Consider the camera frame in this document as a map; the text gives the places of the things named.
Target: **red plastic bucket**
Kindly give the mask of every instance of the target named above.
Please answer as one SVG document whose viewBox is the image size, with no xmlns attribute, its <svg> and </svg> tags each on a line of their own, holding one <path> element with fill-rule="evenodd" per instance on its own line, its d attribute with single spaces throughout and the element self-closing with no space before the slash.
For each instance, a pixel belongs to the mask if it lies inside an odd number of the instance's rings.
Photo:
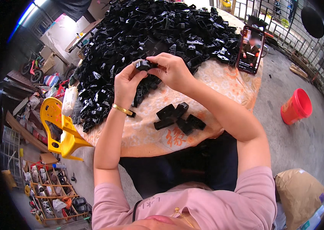
<svg viewBox="0 0 324 230">
<path fill-rule="evenodd" d="M 281 107 L 281 116 L 287 125 L 310 117 L 312 112 L 311 100 L 303 89 L 296 89 L 292 97 Z"/>
</svg>

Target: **pink t-shirt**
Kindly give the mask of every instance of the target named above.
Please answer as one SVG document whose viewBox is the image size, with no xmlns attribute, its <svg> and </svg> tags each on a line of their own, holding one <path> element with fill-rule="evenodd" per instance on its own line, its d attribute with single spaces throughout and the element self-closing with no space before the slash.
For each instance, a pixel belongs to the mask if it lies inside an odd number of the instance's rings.
<svg viewBox="0 0 324 230">
<path fill-rule="evenodd" d="M 151 215 L 172 216 L 187 208 L 201 229 L 270 230 L 277 214 L 272 171 L 255 167 L 237 179 L 234 192 L 187 188 L 156 194 L 138 204 L 135 220 Z M 92 228 L 132 223 L 132 209 L 122 189 L 103 183 L 94 189 Z"/>
</svg>

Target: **black bag strap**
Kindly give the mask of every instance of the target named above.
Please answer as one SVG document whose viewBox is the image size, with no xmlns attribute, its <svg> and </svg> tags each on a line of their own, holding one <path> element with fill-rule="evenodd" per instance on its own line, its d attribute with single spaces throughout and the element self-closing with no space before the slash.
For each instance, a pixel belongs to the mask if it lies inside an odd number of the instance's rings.
<svg viewBox="0 0 324 230">
<path fill-rule="evenodd" d="M 135 221 L 135 213 L 136 213 L 136 211 L 137 211 L 138 204 L 139 204 L 141 201 L 142 201 L 142 200 L 138 201 L 138 202 L 135 204 L 135 206 L 134 206 L 134 210 L 133 210 L 133 212 L 132 212 L 132 222 Z"/>
</svg>

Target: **person on phone screen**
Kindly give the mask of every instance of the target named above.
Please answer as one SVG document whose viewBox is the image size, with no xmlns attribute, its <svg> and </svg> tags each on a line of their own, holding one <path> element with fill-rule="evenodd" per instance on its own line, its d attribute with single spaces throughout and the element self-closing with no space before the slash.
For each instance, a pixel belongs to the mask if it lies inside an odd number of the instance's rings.
<svg viewBox="0 0 324 230">
<path fill-rule="evenodd" d="M 244 45 L 241 53 L 242 58 L 241 60 L 247 64 L 249 64 L 251 67 L 254 67 L 257 62 L 257 55 L 256 53 L 259 53 L 260 49 L 255 45 L 256 40 L 250 36 L 249 43 Z"/>
</svg>

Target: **yellow plastic chair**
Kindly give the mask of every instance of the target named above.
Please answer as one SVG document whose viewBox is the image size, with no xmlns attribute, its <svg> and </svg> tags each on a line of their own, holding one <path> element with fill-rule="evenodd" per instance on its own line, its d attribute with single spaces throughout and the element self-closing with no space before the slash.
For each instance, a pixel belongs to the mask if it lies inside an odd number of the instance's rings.
<svg viewBox="0 0 324 230">
<path fill-rule="evenodd" d="M 47 132 L 47 148 L 50 152 L 61 154 L 63 158 L 83 161 L 82 158 L 77 158 L 71 154 L 79 147 L 92 147 L 92 145 L 85 141 L 76 131 L 71 118 L 61 114 L 61 108 L 62 102 L 56 98 L 46 98 L 41 105 L 40 116 Z M 51 138 L 51 132 L 46 121 L 52 122 L 63 130 L 61 143 Z"/>
</svg>

